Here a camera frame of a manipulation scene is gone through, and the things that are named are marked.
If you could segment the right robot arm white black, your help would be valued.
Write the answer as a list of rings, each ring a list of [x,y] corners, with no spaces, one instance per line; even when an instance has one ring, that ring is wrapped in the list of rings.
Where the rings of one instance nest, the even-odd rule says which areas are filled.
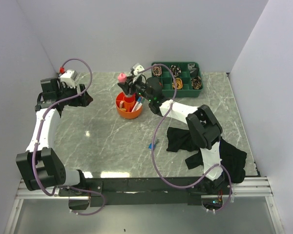
[[[196,182],[178,186],[170,183],[159,172],[154,158],[154,147],[151,147],[151,158],[155,171],[160,179],[170,187],[176,189],[188,189],[196,186],[204,178],[204,188],[207,193],[215,194],[221,189],[220,178],[223,175],[220,158],[220,139],[222,127],[217,118],[207,105],[200,107],[188,106],[178,103],[172,98],[163,96],[161,85],[157,82],[148,86],[142,81],[142,78],[134,75],[126,76],[124,73],[118,76],[118,85],[126,97],[134,94],[140,95],[149,101],[150,110],[162,119],[166,117],[178,120],[188,126],[191,139],[199,147],[203,159],[203,176]]]

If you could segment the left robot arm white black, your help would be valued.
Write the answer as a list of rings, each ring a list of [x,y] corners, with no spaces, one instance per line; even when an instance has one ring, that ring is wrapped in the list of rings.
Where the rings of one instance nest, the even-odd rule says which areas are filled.
[[[86,107],[93,99],[84,84],[76,84],[75,78],[42,79],[41,87],[35,106],[33,136],[25,152],[17,154],[17,167],[30,191],[41,187],[70,186],[75,195],[82,196],[88,189],[83,172],[66,169],[53,147],[64,107]]]

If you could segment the clear pencil case pink cap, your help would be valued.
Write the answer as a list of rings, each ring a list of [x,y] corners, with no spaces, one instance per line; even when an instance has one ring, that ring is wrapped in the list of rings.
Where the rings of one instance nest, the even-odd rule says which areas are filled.
[[[133,92],[131,91],[131,86],[133,82],[134,75],[126,75],[125,73],[120,73],[118,75],[118,86],[121,88],[127,101],[134,100]]]

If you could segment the orange round organizer container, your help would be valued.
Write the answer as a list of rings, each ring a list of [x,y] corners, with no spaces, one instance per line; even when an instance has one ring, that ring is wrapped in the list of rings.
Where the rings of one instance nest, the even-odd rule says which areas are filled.
[[[116,104],[117,112],[121,117],[123,117],[125,119],[135,119],[142,113],[142,110],[143,110],[142,107],[138,111],[136,110],[135,112],[132,112],[132,109],[133,109],[137,99],[140,96],[137,95],[137,94],[134,94],[133,97],[134,97],[134,100],[127,101],[122,92],[119,93],[117,95],[117,97],[116,97],[115,104]],[[121,111],[120,108],[119,108],[119,105],[120,105],[121,101],[124,102],[124,107],[123,108],[126,108],[126,110],[127,110],[126,112]]]

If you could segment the blue white pen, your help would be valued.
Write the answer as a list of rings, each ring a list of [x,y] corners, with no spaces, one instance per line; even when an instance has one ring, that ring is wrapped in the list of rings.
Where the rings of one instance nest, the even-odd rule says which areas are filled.
[[[140,105],[140,103],[141,103],[141,100],[142,100],[142,97],[139,97],[139,98],[137,99],[137,101],[136,101],[136,103],[135,103],[135,105],[134,105],[134,107],[133,107],[133,109],[132,109],[132,112],[135,112],[135,111],[138,109],[138,107],[139,107],[139,105]]]

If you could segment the green cap white pen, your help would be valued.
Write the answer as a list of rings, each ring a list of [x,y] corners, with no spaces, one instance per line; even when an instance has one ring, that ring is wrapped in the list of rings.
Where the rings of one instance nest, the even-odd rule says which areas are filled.
[[[138,102],[138,105],[137,105],[137,111],[142,107],[143,103],[144,103],[145,99],[142,98],[139,102]]]

